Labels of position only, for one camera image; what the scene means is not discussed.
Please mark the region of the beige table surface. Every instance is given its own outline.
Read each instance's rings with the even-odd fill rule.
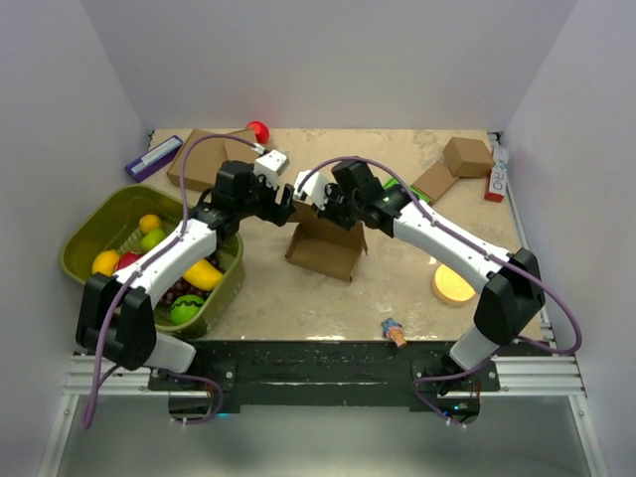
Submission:
[[[190,131],[158,129],[150,146],[173,134],[186,139]],[[477,130],[273,129],[270,146],[291,161],[282,177],[285,183],[293,184],[299,171],[341,155],[379,160],[410,183],[443,159],[442,149],[451,136],[483,139],[488,144],[486,132]],[[382,171],[375,172],[383,183],[388,178]],[[180,197],[165,170],[144,184]],[[485,201],[484,188],[485,179],[460,180],[434,209],[477,237],[517,250],[520,243],[508,205]],[[191,205],[198,197],[199,193],[189,191]],[[245,282],[209,338],[380,340],[380,323],[393,317],[410,340],[456,340],[472,324],[477,297],[462,308],[441,303],[431,289],[438,261],[427,253],[366,230],[369,255],[361,257],[353,283],[345,283],[285,261],[294,227],[278,228],[255,218],[240,224]],[[542,338],[537,317],[525,334]]]

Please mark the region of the red apple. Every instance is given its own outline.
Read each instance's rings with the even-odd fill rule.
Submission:
[[[252,121],[245,129],[253,129],[258,144],[267,144],[269,140],[269,129],[260,121]]]
[[[115,270],[120,270],[121,268],[125,268],[128,265],[132,265],[135,261],[137,261],[142,256],[143,256],[142,253],[135,253],[133,251],[127,251],[119,259],[119,263],[115,267]]]

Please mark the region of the cable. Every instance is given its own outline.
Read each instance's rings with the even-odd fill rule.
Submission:
[[[223,407],[223,389],[221,388],[221,386],[219,386],[218,383],[212,380],[209,380],[208,378],[202,378],[199,376],[192,376],[192,375],[182,375],[179,373],[174,373],[170,370],[159,370],[159,371],[165,373],[168,376],[172,376],[176,380],[194,381],[196,383],[203,383],[204,385],[206,385],[206,387],[211,386],[212,388],[217,390],[217,392],[219,393],[219,402],[217,402],[216,407],[210,410],[203,417],[199,417],[198,419],[187,419],[186,417],[184,417],[182,419],[175,419],[175,420],[180,421],[184,425],[203,424],[204,422],[208,422],[209,420],[212,420],[219,413],[219,411],[221,410],[221,407]]]
[[[464,243],[465,245],[469,246],[470,248],[472,248],[473,250],[475,250],[479,254],[483,255],[486,259],[492,259],[498,265],[506,267],[506,268],[512,270],[513,272],[523,276],[527,280],[530,280],[532,283],[534,283],[538,288],[540,288],[544,293],[546,293],[549,297],[551,297],[555,301],[555,303],[559,306],[559,308],[563,311],[563,313],[567,317],[567,320],[571,324],[572,330],[574,332],[574,344],[570,348],[567,348],[565,350],[553,349],[550,346],[547,346],[547,345],[545,345],[543,343],[540,343],[538,341],[532,340],[530,338],[526,338],[524,336],[520,336],[519,337],[520,340],[525,341],[527,343],[530,343],[531,345],[533,345],[533,346],[535,346],[535,347],[537,347],[537,348],[539,348],[541,350],[548,351],[548,352],[554,353],[556,355],[571,355],[572,353],[575,353],[580,348],[580,346],[582,344],[582,334],[581,334],[581,331],[580,331],[580,326],[578,325],[578,321],[576,320],[576,317],[574,316],[572,311],[569,309],[569,307],[565,304],[565,302],[560,298],[560,296],[558,296],[550,287],[545,285],[540,279],[536,278],[534,275],[532,275],[530,273],[527,273],[525,270],[519,268],[517,265],[515,265],[513,263],[509,263],[509,262],[499,258],[498,256],[491,255],[481,245],[473,242],[469,238],[464,237],[463,235],[459,234],[458,232],[454,231],[453,229],[447,227],[445,224],[442,224],[439,221],[437,221],[435,219],[435,217],[432,216],[423,207],[423,205],[419,201],[419,198],[413,193],[413,191],[406,184],[406,182],[398,175],[398,173],[396,173],[390,167],[382,164],[381,162],[375,161],[373,159],[367,159],[365,157],[359,157],[359,156],[335,157],[333,159],[329,159],[327,161],[321,162],[320,164],[315,166],[313,169],[311,169],[311,171],[309,171],[309,173],[303,178],[303,180],[300,181],[300,184],[298,186],[298,191],[302,191],[302,188],[304,187],[305,183],[309,180],[309,178],[311,176],[313,176],[314,174],[316,174],[319,170],[321,170],[322,168],[324,168],[324,167],[326,167],[326,166],[328,166],[330,164],[341,163],[341,162],[366,162],[367,164],[371,164],[372,166],[376,166],[379,169],[382,169],[383,171],[388,173],[391,177],[393,177],[394,179],[397,180],[397,182],[400,184],[400,186],[402,187],[404,192],[411,199],[411,201],[413,202],[413,204],[415,205],[417,210],[422,214],[422,216],[425,219],[430,221],[430,223],[431,223],[431,225],[433,227],[439,227],[441,230],[443,230],[449,236],[453,237],[454,239],[457,239],[457,240],[461,241],[462,243]],[[412,386],[413,386],[413,390],[415,391],[415,395],[417,396],[417,398],[419,400],[421,400],[425,405],[427,405],[433,412],[435,412],[437,415],[439,415],[443,419],[446,419],[447,424],[453,423],[453,424],[457,424],[457,425],[462,426],[463,428],[465,428],[466,427],[465,424],[463,424],[462,422],[459,422],[457,419],[454,419],[453,417],[447,416],[446,414],[444,414],[442,412],[442,410],[439,407],[437,407],[429,399],[424,397],[420,393],[420,391],[417,390],[417,385],[420,384],[420,383],[432,383],[432,382],[439,382],[439,381],[459,380],[459,379],[465,378],[465,377],[470,376],[473,373],[479,371],[479,369],[481,369],[489,361],[490,361],[490,357],[486,358],[484,361],[479,363],[477,366],[471,368],[470,370],[467,370],[467,371],[464,371],[463,373],[458,373],[458,374],[455,374],[455,375],[431,376],[431,377],[417,378],[417,379],[413,380],[413,382],[412,382]]]
[[[112,373],[114,373],[114,369],[108,370],[108,372],[104,374],[104,377],[102,377],[103,381],[100,381],[101,360],[103,358],[103,349],[106,342],[106,332],[108,330],[108,327],[110,326],[110,322],[112,321],[112,317],[114,315],[115,309],[117,308],[117,306],[119,306],[119,302],[121,301],[121,298],[123,298],[123,295],[125,294],[125,292],[128,290],[128,287],[130,286],[130,284],[135,279],[139,278],[139,276],[141,276],[143,271],[152,263],[154,263],[155,260],[163,256],[173,246],[175,246],[179,242],[181,237],[184,235],[184,233],[186,232],[187,222],[188,222],[188,196],[186,194],[186,181],[185,181],[186,162],[188,161],[188,158],[190,157],[190,153],[195,148],[195,146],[209,139],[229,139],[232,141],[241,142],[259,153],[262,153],[264,151],[264,148],[260,144],[254,144],[253,142],[243,139],[242,137],[232,136],[230,134],[216,134],[216,133],[210,133],[210,134],[206,134],[205,136],[201,136],[200,138],[196,139],[192,143],[192,145],[190,145],[188,149],[185,150],[183,154],[183,160],[181,161],[181,171],[179,174],[179,189],[181,190],[181,202],[183,205],[183,220],[181,221],[181,228],[179,230],[179,235],[174,237],[172,240],[170,240],[170,242],[168,242],[159,251],[154,253],[148,260],[146,260],[139,267],[138,271],[132,272],[130,274],[130,277],[128,277],[128,279],[119,287],[119,290],[117,290],[117,293],[115,293],[114,298],[112,299],[112,301],[110,302],[110,305],[108,306],[106,314],[103,318],[103,323],[101,324],[101,328],[99,329],[97,345],[95,346],[94,367],[92,370],[92,384],[90,387],[90,393],[88,395],[88,401],[86,403],[86,407],[83,410],[83,415],[81,419],[81,424],[84,430],[88,430],[90,426],[92,425],[92,420],[94,419],[95,411],[97,408],[97,398],[99,395],[99,388],[103,384],[103,381],[108,379],[108,377]]]

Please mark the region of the green object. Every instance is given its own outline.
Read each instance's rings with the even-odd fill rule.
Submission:
[[[395,184],[399,184],[398,180],[391,177],[384,185],[383,187],[385,189],[388,189],[390,186],[394,186]],[[420,199],[422,199],[423,201],[425,201],[427,204],[431,203],[431,200],[428,196],[426,196],[425,194],[422,194],[421,192],[419,192],[414,186],[410,186],[409,189],[412,190],[412,192],[414,194],[416,194]]]
[[[142,240],[141,240],[141,249],[144,252],[149,252],[155,246],[163,241],[163,239],[167,237],[166,233],[161,229],[155,229],[154,231],[150,231]]]
[[[188,323],[199,313],[206,300],[197,295],[183,295],[175,300],[170,307],[170,321],[174,325]]]
[[[90,266],[98,253],[111,248],[119,254],[140,252],[143,235],[139,218],[156,214],[164,221],[164,231],[175,230],[182,219],[181,202],[152,187],[135,184],[111,195],[71,236],[62,250],[62,270],[84,285],[90,277]],[[199,314],[188,323],[170,321],[170,308],[157,306],[157,330],[180,338],[201,338],[219,321],[242,286],[245,269],[242,264],[242,240],[239,234],[226,240],[218,251],[224,277],[210,294]]]

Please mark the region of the purple box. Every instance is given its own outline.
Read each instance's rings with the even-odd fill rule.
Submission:
[[[124,169],[136,182],[141,182],[172,162],[182,145],[183,140],[179,136],[172,136],[129,163]]]

